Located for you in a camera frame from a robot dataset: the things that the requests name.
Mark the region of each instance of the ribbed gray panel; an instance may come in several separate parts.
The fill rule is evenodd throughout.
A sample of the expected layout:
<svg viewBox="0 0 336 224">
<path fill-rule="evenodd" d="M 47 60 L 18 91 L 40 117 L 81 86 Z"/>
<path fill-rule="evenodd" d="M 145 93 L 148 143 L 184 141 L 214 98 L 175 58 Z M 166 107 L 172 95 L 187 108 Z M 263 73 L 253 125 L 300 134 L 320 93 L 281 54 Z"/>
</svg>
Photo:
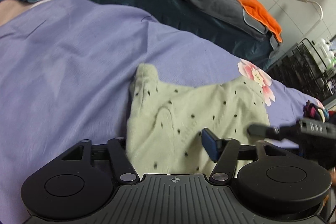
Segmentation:
<svg viewBox="0 0 336 224">
<path fill-rule="evenodd" d="M 226 186 L 213 186 L 203 175 L 147 175 L 137 185 L 122 186 L 102 210 L 83 219 L 26 224 L 275 224 L 243 207 Z M 323 224 L 314 216 L 292 224 Z"/>
</svg>

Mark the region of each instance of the polka dot fabric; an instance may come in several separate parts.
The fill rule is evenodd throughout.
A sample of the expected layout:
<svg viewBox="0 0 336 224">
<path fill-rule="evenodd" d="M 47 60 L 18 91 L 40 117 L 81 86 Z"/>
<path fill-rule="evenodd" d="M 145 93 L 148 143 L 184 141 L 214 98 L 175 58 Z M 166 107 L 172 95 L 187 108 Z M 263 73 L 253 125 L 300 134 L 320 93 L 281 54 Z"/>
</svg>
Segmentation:
<svg viewBox="0 0 336 224">
<path fill-rule="evenodd" d="M 209 128 L 219 138 L 253 144 L 246 128 L 269 125 L 260 86 L 245 77 L 198 88 L 159 81 L 153 65 L 140 64 L 130 87 L 127 155 L 140 177 L 146 173 L 212 172 L 199 132 Z M 245 163 L 239 162 L 237 169 Z"/>
</svg>

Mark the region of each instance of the black robotic device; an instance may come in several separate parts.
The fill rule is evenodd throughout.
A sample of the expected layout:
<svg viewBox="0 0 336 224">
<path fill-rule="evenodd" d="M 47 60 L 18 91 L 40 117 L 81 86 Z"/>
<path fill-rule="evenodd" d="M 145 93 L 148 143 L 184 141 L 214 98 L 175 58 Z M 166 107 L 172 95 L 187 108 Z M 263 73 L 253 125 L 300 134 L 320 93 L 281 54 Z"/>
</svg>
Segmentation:
<svg viewBox="0 0 336 224">
<path fill-rule="evenodd" d="M 274 139 L 300 135 L 297 154 L 310 154 L 309 138 L 327 139 L 335 149 L 335 127 L 314 120 L 285 129 L 253 125 L 248 132 Z M 325 223 L 319 215 L 331 186 L 325 168 L 265 141 L 240 145 L 206 128 L 201 140 L 217 162 L 209 180 L 203 174 L 140 180 L 123 138 L 105 145 L 82 140 L 24 182 L 21 197 L 31 214 L 25 223 Z M 238 160 L 253 162 L 234 178 Z"/>
</svg>

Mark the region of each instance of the purple fabric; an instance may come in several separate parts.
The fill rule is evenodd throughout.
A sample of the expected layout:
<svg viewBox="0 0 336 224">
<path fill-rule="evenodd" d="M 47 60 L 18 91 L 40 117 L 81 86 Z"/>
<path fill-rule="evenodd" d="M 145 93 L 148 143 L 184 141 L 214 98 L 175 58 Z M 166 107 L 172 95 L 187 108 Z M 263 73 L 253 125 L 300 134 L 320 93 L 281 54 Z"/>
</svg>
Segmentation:
<svg viewBox="0 0 336 224">
<path fill-rule="evenodd" d="M 125 134 L 128 87 L 139 63 L 180 85 L 224 83 L 240 59 L 147 12 L 52 0 L 0 27 L 0 220 L 21 224 L 24 180 L 81 139 Z M 302 116 L 311 97 L 273 81 L 272 125 Z"/>
</svg>

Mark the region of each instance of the silver screw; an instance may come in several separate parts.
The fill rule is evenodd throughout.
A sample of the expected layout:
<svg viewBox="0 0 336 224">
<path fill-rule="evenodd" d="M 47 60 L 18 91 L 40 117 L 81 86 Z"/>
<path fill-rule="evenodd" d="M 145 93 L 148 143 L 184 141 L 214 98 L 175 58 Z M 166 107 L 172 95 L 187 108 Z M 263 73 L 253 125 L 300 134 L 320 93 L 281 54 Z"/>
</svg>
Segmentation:
<svg viewBox="0 0 336 224">
<path fill-rule="evenodd" d="M 137 176 L 132 174 L 132 173 L 125 173 L 125 174 L 122 174 L 120 176 L 120 179 L 123 180 L 123 181 L 133 181 L 136 178 L 137 178 Z"/>
<path fill-rule="evenodd" d="M 229 176 L 225 173 L 215 173 L 212 175 L 212 178 L 218 181 L 225 181 L 229 178 Z"/>
</svg>

